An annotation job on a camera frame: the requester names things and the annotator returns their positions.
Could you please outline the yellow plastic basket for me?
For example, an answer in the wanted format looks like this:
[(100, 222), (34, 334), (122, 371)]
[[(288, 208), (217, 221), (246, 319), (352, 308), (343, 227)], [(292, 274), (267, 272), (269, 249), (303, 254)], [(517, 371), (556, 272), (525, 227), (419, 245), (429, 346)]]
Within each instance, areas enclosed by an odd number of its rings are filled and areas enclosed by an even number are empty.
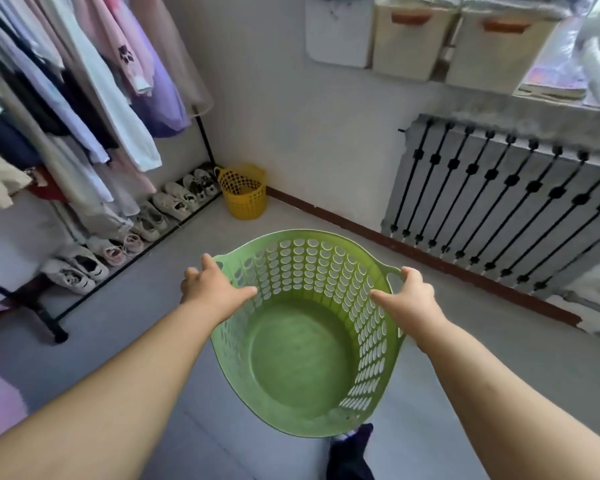
[(239, 220), (259, 218), (267, 206), (267, 173), (250, 163), (227, 168), (216, 166), (215, 174), (225, 204), (231, 215)]

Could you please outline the grey windowsill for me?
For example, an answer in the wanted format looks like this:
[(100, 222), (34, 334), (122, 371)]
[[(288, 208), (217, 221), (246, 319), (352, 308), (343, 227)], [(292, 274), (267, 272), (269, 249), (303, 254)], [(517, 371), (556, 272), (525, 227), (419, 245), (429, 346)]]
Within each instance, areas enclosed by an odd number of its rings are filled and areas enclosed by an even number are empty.
[(434, 96), (422, 110), (433, 116), (513, 128), (530, 123), (541, 127), (562, 123), (600, 125), (600, 107), (541, 96), (502, 95), (436, 83)]

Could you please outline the stack of books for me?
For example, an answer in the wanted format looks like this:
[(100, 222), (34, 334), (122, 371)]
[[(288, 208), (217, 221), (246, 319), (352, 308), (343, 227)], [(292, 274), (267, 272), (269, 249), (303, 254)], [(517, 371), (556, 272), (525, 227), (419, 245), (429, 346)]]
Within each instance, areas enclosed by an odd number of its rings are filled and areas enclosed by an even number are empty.
[(588, 88), (582, 64), (570, 59), (552, 64), (536, 62), (516, 92), (545, 98), (583, 100)]

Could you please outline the beige fabric storage box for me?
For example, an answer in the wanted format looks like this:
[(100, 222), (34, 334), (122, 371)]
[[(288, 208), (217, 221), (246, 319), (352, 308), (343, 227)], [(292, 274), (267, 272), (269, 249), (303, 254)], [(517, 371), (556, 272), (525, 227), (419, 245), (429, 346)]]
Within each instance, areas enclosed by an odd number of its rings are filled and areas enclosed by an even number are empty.
[(426, 82), (462, 0), (375, 0), (374, 72)]
[(445, 83), (513, 95), (557, 26), (562, 0), (464, 0)]

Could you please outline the grey heating pipe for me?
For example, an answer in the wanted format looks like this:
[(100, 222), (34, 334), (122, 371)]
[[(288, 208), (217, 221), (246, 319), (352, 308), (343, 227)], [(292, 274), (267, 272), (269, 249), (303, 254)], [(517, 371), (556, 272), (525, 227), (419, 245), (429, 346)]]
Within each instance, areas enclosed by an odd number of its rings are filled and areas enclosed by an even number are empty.
[(580, 296), (579, 294), (577, 294), (575, 291), (572, 290), (561, 290), (558, 295), (564, 300), (567, 301), (568, 303), (575, 303), (577, 305), (581, 305), (584, 306), (586, 308), (589, 308), (597, 313), (600, 313), (600, 304), (583, 298), (582, 296)]

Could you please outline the green plastic laundry basket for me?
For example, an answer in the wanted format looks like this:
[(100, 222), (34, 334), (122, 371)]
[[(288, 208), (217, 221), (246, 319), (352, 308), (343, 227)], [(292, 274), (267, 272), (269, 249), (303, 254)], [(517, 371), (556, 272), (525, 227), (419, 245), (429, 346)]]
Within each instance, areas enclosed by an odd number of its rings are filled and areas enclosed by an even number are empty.
[(214, 259), (235, 287), (258, 288), (211, 335), (248, 409), (303, 438), (366, 422), (404, 340), (370, 291), (399, 291), (400, 268), (339, 234), (305, 229), (269, 233)]

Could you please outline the white storage box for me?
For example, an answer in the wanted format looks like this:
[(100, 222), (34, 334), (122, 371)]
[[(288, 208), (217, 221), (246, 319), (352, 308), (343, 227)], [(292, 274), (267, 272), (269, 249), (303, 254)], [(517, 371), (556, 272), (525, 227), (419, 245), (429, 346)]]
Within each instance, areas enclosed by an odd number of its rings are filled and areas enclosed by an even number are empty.
[(375, 0), (304, 0), (305, 49), (318, 63), (370, 64)]

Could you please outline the person's right forearm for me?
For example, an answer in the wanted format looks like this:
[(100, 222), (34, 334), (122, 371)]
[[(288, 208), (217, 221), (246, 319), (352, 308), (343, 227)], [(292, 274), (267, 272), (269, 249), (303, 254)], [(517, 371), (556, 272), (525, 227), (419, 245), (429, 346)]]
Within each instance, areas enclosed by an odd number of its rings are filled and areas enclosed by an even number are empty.
[(490, 480), (600, 480), (600, 436), (440, 317), (409, 330)]

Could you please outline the row of white sneakers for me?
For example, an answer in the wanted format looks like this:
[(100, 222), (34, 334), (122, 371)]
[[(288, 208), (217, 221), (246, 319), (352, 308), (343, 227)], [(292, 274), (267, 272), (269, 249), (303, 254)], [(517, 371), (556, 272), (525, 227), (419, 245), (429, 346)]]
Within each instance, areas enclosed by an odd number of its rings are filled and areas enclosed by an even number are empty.
[(41, 265), (40, 274), (59, 287), (85, 296), (220, 192), (213, 166), (206, 162), (132, 205), (130, 216), (114, 212), (112, 222), (97, 222), (96, 216), (81, 217), (69, 204), (53, 201), (52, 208), (64, 226), (68, 243)]

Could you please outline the black metal clothes rack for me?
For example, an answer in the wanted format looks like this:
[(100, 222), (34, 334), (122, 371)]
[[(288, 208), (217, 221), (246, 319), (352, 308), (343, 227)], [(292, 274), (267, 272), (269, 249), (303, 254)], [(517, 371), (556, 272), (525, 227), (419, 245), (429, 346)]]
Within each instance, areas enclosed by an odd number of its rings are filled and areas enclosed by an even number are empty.
[(129, 269), (136, 261), (143, 258), (147, 255), (153, 248), (158, 246), (162, 241), (165, 241), (169, 236), (183, 227), (186, 223), (192, 220), (196, 215), (202, 212), (203, 209), (208, 207), (211, 202), (218, 199), (219, 195), (215, 195), (208, 199), (206, 203), (202, 205), (202, 207), (195, 211), (190, 217), (184, 219), (180, 223), (174, 223), (170, 229), (168, 229), (167, 233), (161, 236), (160, 239), (150, 244), (149, 247), (140, 254), (133, 257), (126, 264), (120, 266), (117, 270), (113, 272), (113, 275), (106, 278), (101, 284), (97, 285), (96, 288), (87, 293), (87, 295), (78, 298), (75, 302), (73, 302), (67, 309), (59, 313), (57, 316), (52, 316), (48, 309), (41, 302), (41, 297), (48, 290), (53, 288), (52, 282), (42, 276), (37, 275), (32, 280), (19, 287), (17, 290), (8, 290), (7, 288), (0, 285), (0, 295), (3, 297), (2, 304), (7, 306), (9, 309), (12, 308), (25, 308), (31, 311), (35, 316), (37, 316), (38, 320), (44, 325), (44, 327), (48, 330), (50, 335), (53, 338), (55, 344), (62, 344), (69, 338), (69, 333), (63, 328), (61, 325), (61, 321), (64, 320), (68, 315), (70, 315), (76, 308), (81, 306), (88, 298), (92, 295), (96, 294), (97, 291), (102, 290), (105, 286), (113, 281), (115, 277), (122, 274), (124, 271)]

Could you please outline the row of hanging clothes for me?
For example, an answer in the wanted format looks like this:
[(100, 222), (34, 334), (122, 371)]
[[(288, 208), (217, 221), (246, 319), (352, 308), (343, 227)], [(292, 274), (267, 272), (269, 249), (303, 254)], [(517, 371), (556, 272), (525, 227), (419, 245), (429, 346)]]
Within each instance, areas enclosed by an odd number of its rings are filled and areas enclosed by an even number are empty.
[(90, 233), (110, 237), (154, 194), (156, 139), (191, 125), (176, 84), (124, 5), (0, 0), (0, 88), (43, 165)]

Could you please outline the grey radiator with black bars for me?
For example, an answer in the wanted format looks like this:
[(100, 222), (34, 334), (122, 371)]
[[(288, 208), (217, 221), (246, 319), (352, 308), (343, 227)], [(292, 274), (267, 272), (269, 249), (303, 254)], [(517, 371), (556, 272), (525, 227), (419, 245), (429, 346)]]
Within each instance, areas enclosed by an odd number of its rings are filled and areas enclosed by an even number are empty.
[(547, 298), (600, 264), (600, 153), (421, 113), (381, 233)]

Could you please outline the person's left forearm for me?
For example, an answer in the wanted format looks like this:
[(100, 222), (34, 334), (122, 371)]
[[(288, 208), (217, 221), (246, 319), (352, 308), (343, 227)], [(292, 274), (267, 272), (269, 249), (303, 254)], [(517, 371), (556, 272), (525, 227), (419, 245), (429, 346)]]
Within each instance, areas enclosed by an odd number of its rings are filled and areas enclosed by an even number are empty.
[(0, 436), (0, 480), (138, 480), (213, 329), (232, 312), (184, 303)]

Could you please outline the person's dark trouser leg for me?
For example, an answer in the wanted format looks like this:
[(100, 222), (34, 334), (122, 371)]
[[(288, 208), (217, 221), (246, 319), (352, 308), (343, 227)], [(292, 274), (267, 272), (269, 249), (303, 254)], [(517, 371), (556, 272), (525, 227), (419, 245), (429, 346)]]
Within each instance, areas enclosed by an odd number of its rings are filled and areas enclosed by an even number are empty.
[(365, 460), (365, 451), (374, 425), (359, 428), (331, 439), (326, 480), (375, 480)]

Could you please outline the person's right hand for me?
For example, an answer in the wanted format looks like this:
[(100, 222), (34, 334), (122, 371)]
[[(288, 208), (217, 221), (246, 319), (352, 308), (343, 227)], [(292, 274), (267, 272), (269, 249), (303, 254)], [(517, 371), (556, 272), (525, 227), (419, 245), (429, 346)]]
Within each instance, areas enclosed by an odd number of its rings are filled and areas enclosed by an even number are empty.
[(395, 294), (401, 293), (400, 309), (384, 309), (398, 328), (421, 346), (448, 329), (450, 322), (438, 305), (432, 285), (412, 267), (402, 267), (404, 282)]

